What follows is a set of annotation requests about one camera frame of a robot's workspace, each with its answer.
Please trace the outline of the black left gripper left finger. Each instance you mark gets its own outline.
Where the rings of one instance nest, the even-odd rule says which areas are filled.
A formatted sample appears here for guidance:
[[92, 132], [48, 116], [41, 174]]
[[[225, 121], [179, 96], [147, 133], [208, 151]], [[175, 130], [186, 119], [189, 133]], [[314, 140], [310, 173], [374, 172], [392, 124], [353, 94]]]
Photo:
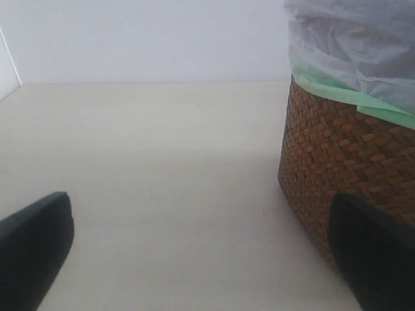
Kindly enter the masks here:
[[66, 192], [54, 192], [1, 220], [1, 309], [37, 310], [73, 243]]

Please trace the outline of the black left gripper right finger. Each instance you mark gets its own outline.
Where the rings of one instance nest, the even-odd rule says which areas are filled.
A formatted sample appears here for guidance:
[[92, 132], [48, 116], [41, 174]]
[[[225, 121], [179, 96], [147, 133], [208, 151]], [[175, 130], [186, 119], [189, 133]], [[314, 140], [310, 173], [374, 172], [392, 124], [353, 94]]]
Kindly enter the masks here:
[[333, 197], [328, 242], [363, 310], [414, 310], [414, 228], [349, 195]]

